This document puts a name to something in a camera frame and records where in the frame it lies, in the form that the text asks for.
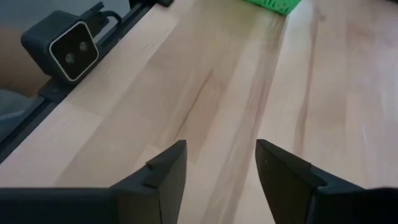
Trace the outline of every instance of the gray surface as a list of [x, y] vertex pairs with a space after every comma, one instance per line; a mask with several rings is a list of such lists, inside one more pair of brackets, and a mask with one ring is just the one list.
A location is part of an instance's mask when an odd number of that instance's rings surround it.
[[18, 121], [34, 99], [7, 90], [0, 90], [0, 134]]

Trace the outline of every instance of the butcher block countertop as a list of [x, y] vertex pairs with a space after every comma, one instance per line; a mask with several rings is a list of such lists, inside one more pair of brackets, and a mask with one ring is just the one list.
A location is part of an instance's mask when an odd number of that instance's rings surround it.
[[154, 6], [0, 165], [0, 186], [107, 187], [186, 139], [179, 223], [273, 223], [257, 138], [398, 186], [398, 4]]

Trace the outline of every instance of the black camera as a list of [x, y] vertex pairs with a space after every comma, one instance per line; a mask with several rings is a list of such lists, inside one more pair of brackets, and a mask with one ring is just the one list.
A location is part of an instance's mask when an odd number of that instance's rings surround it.
[[70, 84], [78, 83], [100, 54], [87, 23], [63, 11], [30, 28], [21, 42], [45, 74]]

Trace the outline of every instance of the green plastic basket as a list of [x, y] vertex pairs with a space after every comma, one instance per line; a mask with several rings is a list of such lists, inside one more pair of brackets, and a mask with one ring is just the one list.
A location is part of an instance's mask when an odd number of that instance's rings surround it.
[[272, 11], [288, 15], [301, 0], [247, 0]]

